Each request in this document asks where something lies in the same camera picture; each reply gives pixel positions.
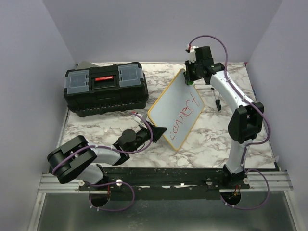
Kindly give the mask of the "yellow framed whiteboard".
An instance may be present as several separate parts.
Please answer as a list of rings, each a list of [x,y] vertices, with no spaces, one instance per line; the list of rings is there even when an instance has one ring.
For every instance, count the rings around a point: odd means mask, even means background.
[[[166,127],[163,136],[179,150],[202,113],[205,103],[194,85],[185,83],[184,69],[171,80],[148,111],[148,118],[157,127]]]

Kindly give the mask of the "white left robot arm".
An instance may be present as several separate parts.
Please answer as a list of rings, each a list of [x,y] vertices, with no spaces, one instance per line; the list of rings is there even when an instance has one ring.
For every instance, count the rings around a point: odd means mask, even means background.
[[[61,184],[79,179],[89,182],[96,190],[102,190],[107,183],[102,164],[118,166],[129,159],[130,154],[146,149],[157,142],[167,131],[166,127],[158,127],[146,122],[139,125],[135,132],[126,129],[112,146],[90,144],[82,135],[78,135],[48,154],[47,160],[52,169],[51,173]]]

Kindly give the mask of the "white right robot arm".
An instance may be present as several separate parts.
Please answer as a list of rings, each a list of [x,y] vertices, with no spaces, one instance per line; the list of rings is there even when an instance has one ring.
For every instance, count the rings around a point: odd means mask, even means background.
[[[211,85],[218,91],[232,111],[228,124],[228,133],[232,139],[231,150],[225,164],[228,173],[221,177],[222,185],[231,189],[239,183],[237,174],[244,171],[247,145],[262,130],[261,114],[264,112],[264,106],[260,102],[253,102],[237,87],[222,63],[214,62],[209,46],[189,45],[186,52],[189,55],[188,60],[185,61],[186,85],[192,85],[200,79],[204,80],[207,85]]]

